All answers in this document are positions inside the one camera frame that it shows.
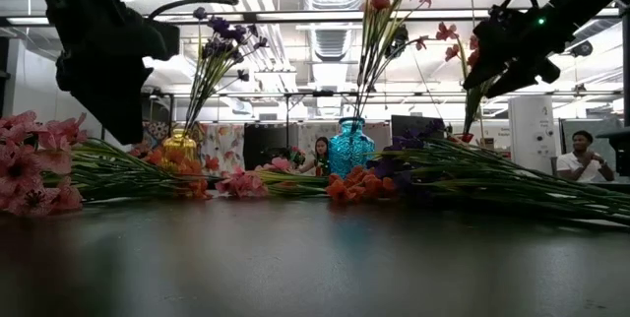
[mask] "white shirt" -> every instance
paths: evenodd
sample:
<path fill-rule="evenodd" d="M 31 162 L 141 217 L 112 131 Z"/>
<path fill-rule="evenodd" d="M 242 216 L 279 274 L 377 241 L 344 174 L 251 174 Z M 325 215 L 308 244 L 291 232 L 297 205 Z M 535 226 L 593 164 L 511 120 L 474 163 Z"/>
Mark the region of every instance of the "white shirt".
<path fill-rule="evenodd" d="M 582 168 L 582 164 L 578 161 L 578 158 L 573 155 L 573 153 L 561 155 L 558 157 L 556 163 L 556 170 L 571 170 L 576 171 L 577 169 Z M 581 183 L 591 183 L 595 178 L 599 175 L 599 170 L 601 169 L 601 164 L 599 161 L 591 159 L 591 163 L 584 169 L 578 181 Z"/>

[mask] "woman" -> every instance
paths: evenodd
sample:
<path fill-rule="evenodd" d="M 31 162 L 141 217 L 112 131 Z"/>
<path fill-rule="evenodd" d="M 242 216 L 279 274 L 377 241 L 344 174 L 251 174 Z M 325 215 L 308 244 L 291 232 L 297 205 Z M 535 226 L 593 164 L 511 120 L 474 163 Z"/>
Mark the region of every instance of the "woman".
<path fill-rule="evenodd" d="M 315 159 L 305 164 L 299 169 L 300 173 L 305 173 L 315 167 L 315 175 L 328 176 L 331 171 L 328 166 L 328 139 L 321 137 L 315 142 Z"/>

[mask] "vase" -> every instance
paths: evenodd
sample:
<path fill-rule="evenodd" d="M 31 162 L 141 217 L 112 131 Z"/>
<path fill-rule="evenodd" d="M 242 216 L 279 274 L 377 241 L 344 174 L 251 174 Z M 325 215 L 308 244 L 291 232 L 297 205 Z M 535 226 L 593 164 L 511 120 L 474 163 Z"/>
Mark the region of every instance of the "vase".
<path fill-rule="evenodd" d="M 197 143 L 188 136 L 184 136 L 183 129 L 173 130 L 173 136 L 164 140 L 162 145 L 165 159 L 169 158 L 169 153 L 180 151 L 186 159 L 199 161 L 197 157 Z"/>
<path fill-rule="evenodd" d="M 328 158 L 331 173 L 346 178 L 354 167 L 367 164 L 374 152 L 374 141 L 363 134 L 365 120 L 349 117 L 339 123 L 342 133 L 331 139 Z"/>

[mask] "ceiling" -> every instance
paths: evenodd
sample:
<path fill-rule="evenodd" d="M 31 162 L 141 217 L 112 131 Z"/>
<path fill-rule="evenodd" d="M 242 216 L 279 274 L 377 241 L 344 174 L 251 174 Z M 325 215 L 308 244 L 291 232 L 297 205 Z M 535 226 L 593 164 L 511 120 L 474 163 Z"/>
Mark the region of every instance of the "ceiling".
<path fill-rule="evenodd" d="M 156 7 L 175 0 L 125 0 L 133 9 L 143 14 L 149 14 Z M 357 55 L 360 51 L 360 30 L 356 32 L 359 24 L 327 24 L 318 23 L 316 26 L 303 23 L 286 23 L 284 18 L 296 16 L 298 11 L 312 11 L 322 8 L 338 9 L 350 0 L 240 0 L 241 3 L 235 8 L 224 6 L 204 6 L 207 10 L 217 14 L 226 12 L 247 12 L 247 11 L 268 11 L 285 12 L 282 15 L 275 14 L 278 23 L 275 25 L 262 26 L 271 37 L 277 37 L 282 42 L 278 42 L 273 50 L 266 50 L 255 55 L 255 59 L 250 59 L 242 66 L 248 68 L 254 76 L 256 82 L 236 83 L 230 86 L 227 91 L 231 93 L 240 92 L 296 92 L 309 91 L 322 88 L 330 88 L 337 91 L 351 91 L 357 74 Z M 418 0 L 409 0 L 403 6 L 405 9 L 415 7 Z M 468 40 L 472 34 L 473 26 L 478 23 L 478 18 L 485 15 L 493 4 L 499 4 L 503 0 L 433 0 L 431 7 L 430 21 L 422 18 L 415 19 L 414 22 L 407 23 L 409 35 L 411 37 L 430 35 L 434 36 L 437 24 L 440 19 L 448 20 L 458 27 L 458 32 L 464 40 Z M 512 7 L 528 8 L 528 0 L 514 0 Z M 197 6 L 180 8 L 170 12 L 190 13 Z M 45 3 L 43 0 L 0 0 L 0 17 L 42 17 L 45 13 Z M 475 16 L 476 20 L 465 18 Z M 556 55 L 552 61 L 562 70 L 561 77 L 555 83 L 541 84 L 531 87 L 527 92 L 540 91 L 563 91 L 570 92 L 576 85 L 584 84 L 588 91 L 617 91 L 622 88 L 620 77 L 622 67 L 622 37 L 621 25 L 616 21 L 604 24 L 602 28 L 598 25 L 595 31 L 589 30 L 588 41 L 593 45 L 594 52 L 588 57 L 574 58 L 569 55 Z M 147 81 L 147 85 L 160 87 L 164 92 L 185 95 L 190 90 L 190 76 L 194 72 L 190 62 L 196 59 L 198 29 L 196 26 L 180 26 L 183 52 L 180 56 L 174 57 L 169 62 L 151 62 L 151 66 L 156 70 Z M 53 28 L 5 28 L 5 35 L 24 38 L 28 41 L 30 48 L 42 55 L 56 57 L 61 49 L 58 36 Z M 210 36 L 210 29 L 203 28 L 203 36 Z M 340 43 L 339 52 L 344 57 L 342 62 L 322 63 L 315 54 L 319 47 L 317 40 L 322 35 L 347 36 L 346 43 Z M 409 113 L 409 104 L 417 103 L 414 111 L 424 114 L 434 114 L 436 109 L 442 108 L 440 115 L 450 118 L 462 118 L 464 107 L 461 96 L 449 95 L 441 96 L 444 93 L 458 93 L 461 91 L 463 80 L 461 68 L 456 60 L 444 61 L 446 49 L 452 43 L 430 40 L 427 42 L 426 50 L 416 51 L 414 47 L 408 48 L 403 55 L 394 60 L 387 71 L 383 74 L 377 84 L 377 91 L 388 93 L 390 96 L 372 98 L 373 106 L 368 106 L 366 116 L 369 118 L 386 118 L 388 113 Z M 235 75 L 236 70 L 230 71 L 226 82 Z M 429 89 L 436 96 L 432 99 L 423 96 L 404 95 L 409 92 L 425 92 Z M 574 96 L 556 96 L 554 102 L 557 103 L 556 116 L 574 117 L 585 113 L 586 108 L 607 108 L 611 103 L 619 98 L 619 95 L 598 95 L 590 96 L 586 99 Z M 323 99 L 300 99 L 296 101 L 298 105 L 290 116 L 296 118 L 314 117 L 337 117 L 342 116 L 343 105 L 346 103 L 342 98 L 335 101 Z M 507 97 L 494 99 L 487 106 L 488 108 L 501 110 L 507 108 Z M 220 102 L 215 106 L 234 107 L 233 103 Z M 284 105 L 273 99 L 265 101 L 253 101 L 253 107 L 277 108 L 279 116 L 282 115 Z"/>

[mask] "wall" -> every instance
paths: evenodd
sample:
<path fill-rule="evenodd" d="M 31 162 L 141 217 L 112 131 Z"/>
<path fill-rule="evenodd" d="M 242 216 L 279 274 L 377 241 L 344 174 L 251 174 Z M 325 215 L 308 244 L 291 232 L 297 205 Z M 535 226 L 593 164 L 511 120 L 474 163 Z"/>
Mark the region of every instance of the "wall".
<path fill-rule="evenodd" d="M 70 94 L 57 88 L 52 60 L 27 50 L 22 40 L 11 39 L 7 70 L 12 78 L 5 85 L 3 114 L 33 110 L 38 121 L 46 122 L 78 118 L 85 112 L 88 116 L 82 128 L 88 130 L 89 136 L 100 138 L 98 120 Z"/>

